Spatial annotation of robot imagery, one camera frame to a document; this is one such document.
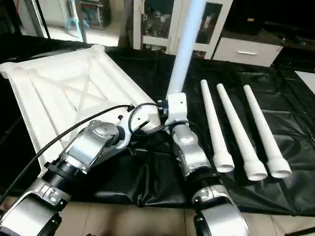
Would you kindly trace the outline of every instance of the table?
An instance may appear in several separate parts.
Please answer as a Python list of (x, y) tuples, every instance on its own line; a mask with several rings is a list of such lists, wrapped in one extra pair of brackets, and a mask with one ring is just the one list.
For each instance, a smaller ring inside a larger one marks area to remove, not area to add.
[[(46, 40), (23, 36), (0, 39), (0, 62), (22, 61), (87, 48), (79, 42)], [(107, 48), (109, 56), (153, 99), (164, 98), (174, 57), (155, 52)], [(315, 215), (315, 95), (294, 71), (193, 59), (184, 92), (188, 100), (188, 118), (205, 131), (211, 158), (210, 135), (199, 81), (206, 79), (213, 95), (227, 147), (233, 156), (235, 171), (222, 175), (224, 185), (243, 212)], [(263, 146), (248, 109), (243, 85), (249, 84), (262, 107), (275, 139), (288, 160), (293, 174), (287, 179), (268, 177), (264, 181), (247, 180), (242, 158), (215, 86), (223, 83), (240, 120), (266, 163)], [(0, 78), (0, 192), (17, 176), (34, 155), (27, 130), (21, 119), (14, 94), (7, 80)], [(180, 168), (171, 154), (168, 136), (161, 133), (143, 140), (131, 152), (126, 150), (95, 167), (74, 194), (74, 200), (138, 206), (190, 207)], [(21, 194), (36, 178), (38, 166), (14, 189)]]

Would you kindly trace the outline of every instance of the tiled floor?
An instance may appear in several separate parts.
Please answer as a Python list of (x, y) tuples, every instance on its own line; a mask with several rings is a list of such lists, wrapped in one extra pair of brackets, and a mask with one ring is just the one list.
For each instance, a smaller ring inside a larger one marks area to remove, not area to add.
[[(87, 29), (87, 43), (101, 44), (105, 46), (117, 46), (120, 30), (122, 28), (123, 18), (121, 17), (124, 10), (123, 0), (110, 0), (112, 21), (106, 29)], [(48, 25), (48, 31), (53, 39), (79, 41), (78, 33), (75, 26), (71, 26), (69, 31), (64, 28)]]
[[(9, 198), (0, 208), (14, 202)], [(60, 213), (56, 236), (196, 236), (194, 211), (71, 202)], [(315, 217), (243, 213), (252, 236), (284, 236), (315, 226)]]

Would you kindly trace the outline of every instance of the floor tile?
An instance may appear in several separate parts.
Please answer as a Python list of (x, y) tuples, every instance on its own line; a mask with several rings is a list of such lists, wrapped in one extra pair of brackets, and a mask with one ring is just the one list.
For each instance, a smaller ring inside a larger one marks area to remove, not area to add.
[(195, 216), (195, 211), (192, 209), (185, 209), (185, 227), (186, 236), (196, 236), (196, 230), (193, 223), (193, 217)]
[(315, 226), (315, 217), (272, 215), (271, 216), (278, 236), (304, 230)]
[(90, 210), (90, 203), (69, 203), (59, 213), (62, 223), (55, 236), (81, 236)]
[(277, 236), (269, 215), (243, 213), (252, 236)]
[(184, 210), (92, 204), (83, 235), (184, 236)]

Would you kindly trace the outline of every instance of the white cabinet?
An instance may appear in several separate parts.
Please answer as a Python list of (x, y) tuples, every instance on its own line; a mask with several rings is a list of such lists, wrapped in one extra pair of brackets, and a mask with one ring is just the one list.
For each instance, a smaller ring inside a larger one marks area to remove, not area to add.
[[(206, 0), (194, 55), (211, 59), (233, 0)], [(133, 48), (176, 54), (190, 0), (134, 0)]]
[(214, 60), (271, 66), (282, 46), (232, 38), (221, 38)]

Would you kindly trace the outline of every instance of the white plastic pipe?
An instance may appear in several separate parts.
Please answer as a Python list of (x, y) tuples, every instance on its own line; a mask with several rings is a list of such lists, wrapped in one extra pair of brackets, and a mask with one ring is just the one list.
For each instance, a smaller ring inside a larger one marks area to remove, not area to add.
[(244, 170), (247, 178), (252, 181), (259, 181), (267, 177), (267, 171), (263, 163), (258, 159), (254, 148), (238, 118), (236, 111), (222, 84), (217, 85), (217, 89), (225, 109), (227, 118), (232, 127), (237, 145), (244, 160)]
[(275, 178), (286, 178), (290, 176), (292, 173), (291, 168), (288, 162), (282, 157), (276, 140), (271, 133), (269, 125), (259, 107), (251, 87), (249, 85), (245, 85), (244, 91), (268, 157), (268, 168), (270, 174)]
[(225, 145), (216, 110), (212, 102), (208, 83), (206, 80), (202, 80), (200, 84), (214, 152), (213, 162), (219, 172), (230, 172), (234, 169), (234, 163), (232, 156), (230, 153), (228, 153)]
[(190, 63), (193, 47), (196, 42), (197, 34), (200, 29), (203, 11), (206, 6), (206, 0), (191, 0), (183, 36), (175, 58), (174, 67), (169, 82), (167, 95), (178, 93), (183, 90), (188, 66)]

